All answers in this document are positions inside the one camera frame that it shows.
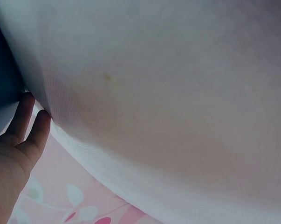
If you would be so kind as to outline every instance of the skin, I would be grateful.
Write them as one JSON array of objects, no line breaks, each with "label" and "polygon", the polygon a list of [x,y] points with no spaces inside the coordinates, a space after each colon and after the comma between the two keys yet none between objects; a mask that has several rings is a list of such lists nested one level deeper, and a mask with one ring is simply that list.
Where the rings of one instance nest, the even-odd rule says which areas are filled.
[{"label": "skin", "polygon": [[35,99],[25,93],[7,131],[0,136],[0,224],[6,224],[20,192],[43,153],[50,130],[50,116],[38,113],[24,141]]}]

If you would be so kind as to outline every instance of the white leaf print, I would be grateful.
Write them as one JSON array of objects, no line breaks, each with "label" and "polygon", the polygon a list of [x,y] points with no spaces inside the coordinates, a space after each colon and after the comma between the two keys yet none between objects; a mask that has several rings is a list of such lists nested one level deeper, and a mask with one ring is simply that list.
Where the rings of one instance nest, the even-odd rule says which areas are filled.
[{"label": "white leaf print", "polygon": [[39,183],[39,181],[31,175],[28,182],[27,182],[27,188],[28,188],[28,196],[35,201],[43,202],[44,198],[44,191]]},{"label": "white leaf print", "polygon": [[83,201],[83,193],[73,184],[67,184],[67,194],[71,204],[76,207]]},{"label": "white leaf print", "polygon": [[90,221],[93,220],[98,213],[98,209],[95,206],[88,206],[79,210],[78,219],[79,221]]},{"label": "white leaf print", "polygon": [[30,224],[27,214],[20,209],[17,209],[17,211],[15,212],[15,217],[16,217],[17,223],[19,223],[19,224]]}]

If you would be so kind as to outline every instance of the pink floral bedsheet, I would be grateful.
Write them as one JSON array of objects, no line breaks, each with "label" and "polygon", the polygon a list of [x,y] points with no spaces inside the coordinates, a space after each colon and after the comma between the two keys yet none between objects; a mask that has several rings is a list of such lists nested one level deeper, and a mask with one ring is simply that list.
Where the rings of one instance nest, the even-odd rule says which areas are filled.
[{"label": "pink floral bedsheet", "polygon": [[9,224],[159,224],[92,177],[50,135]]}]

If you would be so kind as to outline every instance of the white mesh fabric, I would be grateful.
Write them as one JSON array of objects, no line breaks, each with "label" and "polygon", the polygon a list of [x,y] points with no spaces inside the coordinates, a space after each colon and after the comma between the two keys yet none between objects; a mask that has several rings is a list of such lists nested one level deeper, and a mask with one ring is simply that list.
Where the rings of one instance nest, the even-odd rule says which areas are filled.
[{"label": "white mesh fabric", "polygon": [[0,0],[0,26],[120,197],[168,224],[281,224],[281,1]]}]

